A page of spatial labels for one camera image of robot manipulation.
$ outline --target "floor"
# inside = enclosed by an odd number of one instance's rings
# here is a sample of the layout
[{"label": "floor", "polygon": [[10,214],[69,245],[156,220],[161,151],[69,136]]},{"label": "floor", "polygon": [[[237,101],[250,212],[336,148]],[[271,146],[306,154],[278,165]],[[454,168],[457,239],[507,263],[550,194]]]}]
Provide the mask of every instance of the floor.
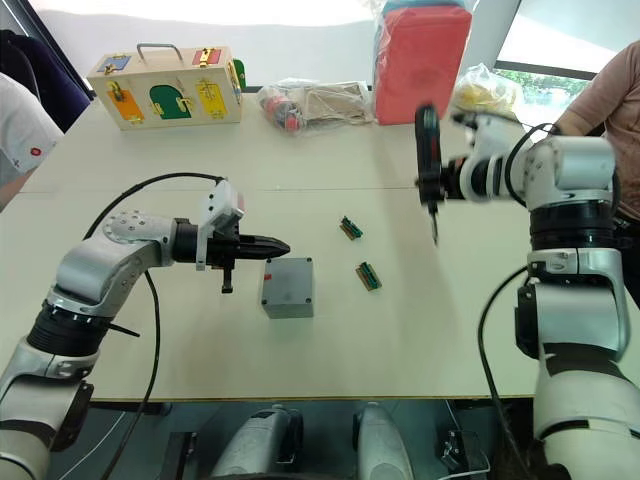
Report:
[{"label": "floor", "polygon": [[[447,475],[438,460],[439,432],[453,428],[444,401],[385,400],[380,402],[392,415],[405,441],[416,480],[436,480]],[[356,453],[351,447],[352,415],[364,402],[288,402],[288,408],[302,412],[305,423],[301,471],[355,478]],[[169,434],[198,432],[196,449],[198,478],[211,471],[227,441],[255,411],[269,403],[176,403],[168,415],[144,416],[131,437],[112,480],[155,480],[161,470]],[[78,441],[65,452],[52,456],[47,480],[58,480],[103,437],[120,412],[91,409]],[[99,479],[133,416],[127,413],[111,436],[65,480]],[[490,407],[459,410],[462,428],[478,433],[487,455],[497,432]]]}]

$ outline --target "white table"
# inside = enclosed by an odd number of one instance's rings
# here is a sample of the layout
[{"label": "white table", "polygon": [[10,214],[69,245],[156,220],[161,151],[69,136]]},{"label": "white table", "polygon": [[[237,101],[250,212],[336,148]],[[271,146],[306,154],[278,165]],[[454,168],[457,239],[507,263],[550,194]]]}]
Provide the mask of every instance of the white table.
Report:
[{"label": "white table", "polygon": [[[527,212],[511,203],[449,202],[441,209],[436,249],[417,192],[409,186],[415,175],[411,126],[345,128],[324,137],[288,139],[275,135],[278,132],[268,125],[260,127],[258,120],[263,119],[252,117],[248,110],[246,122],[235,128],[255,125],[257,136],[271,138],[269,147],[256,142],[249,160],[246,151],[236,163],[225,160],[225,168],[210,171],[229,174],[236,185],[243,185],[248,210],[240,224],[243,232],[278,237],[291,245],[292,256],[314,259],[315,317],[267,318],[259,303],[262,262],[238,262],[234,293],[224,296],[219,293],[220,272],[196,272],[191,265],[153,271],[160,292],[163,342],[152,400],[487,396],[476,346],[478,317],[494,287],[524,264],[529,248]],[[90,132],[94,136],[87,138]],[[119,190],[165,173],[174,161],[174,147],[168,146],[179,143],[172,141],[174,137],[202,135],[200,127],[136,134],[147,139],[146,149],[133,134],[124,134],[126,138],[118,142],[121,134],[113,131],[104,111],[91,107],[36,172],[27,191],[0,215],[0,365],[31,328],[58,262],[95,215]],[[166,138],[151,141],[154,134],[153,138]],[[452,138],[455,132],[445,133],[445,138],[448,135]],[[91,192],[89,186],[99,185],[109,171],[103,165],[105,153],[77,155],[81,144],[100,145],[104,139],[120,152],[112,158],[121,177],[106,176],[107,185]],[[162,148],[153,147],[158,142]],[[303,149],[296,159],[308,162],[310,175],[274,153],[293,148],[291,144],[316,142],[324,144],[324,167],[309,162]],[[386,147],[376,150],[369,142]],[[218,143],[231,152],[231,144],[240,148],[247,142],[228,139],[225,144],[219,138]],[[132,145],[144,156],[125,161],[124,151]],[[311,150],[316,155],[319,145]],[[389,148],[408,158],[398,155],[396,161],[385,156]],[[259,151],[263,156],[258,160]],[[351,156],[358,151],[361,156]],[[203,170],[199,158],[198,163],[185,153],[182,160],[189,169]],[[267,168],[269,162],[273,168]],[[290,170],[280,170],[286,164]],[[327,165],[344,174],[332,176],[325,171]],[[398,183],[385,183],[391,179]],[[338,186],[332,187],[332,181]],[[175,182],[140,192],[124,207],[197,221],[208,185],[194,180],[184,187]],[[362,239],[351,242],[339,230],[345,214],[362,228]],[[362,261],[375,267],[382,289],[364,289],[354,272]],[[537,362],[515,346],[515,289],[516,285],[507,289],[492,310],[487,351],[500,392],[525,396],[534,392]],[[631,312],[632,328],[637,330],[640,316],[633,306]],[[94,398],[138,400],[153,351],[153,311],[144,282],[136,285],[116,323],[142,337],[107,335],[90,377],[96,386]],[[117,365],[131,368],[116,367],[116,360]],[[624,373],[634,382],[640,382],[639,361],[636,336],[622,362]]]}]

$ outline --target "wooden toy board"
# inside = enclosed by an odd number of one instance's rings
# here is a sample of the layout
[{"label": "wooden toy board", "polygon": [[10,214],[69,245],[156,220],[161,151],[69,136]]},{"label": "wooden toy board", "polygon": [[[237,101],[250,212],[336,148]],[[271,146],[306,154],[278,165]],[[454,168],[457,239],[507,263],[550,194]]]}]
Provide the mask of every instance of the wooden toy board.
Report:
[{"label": "wooden toy board", "polygon": [[105,55],[87,75],[122,130],[240,121],[242,93],[228,47],[151,46],[160,44]]}]

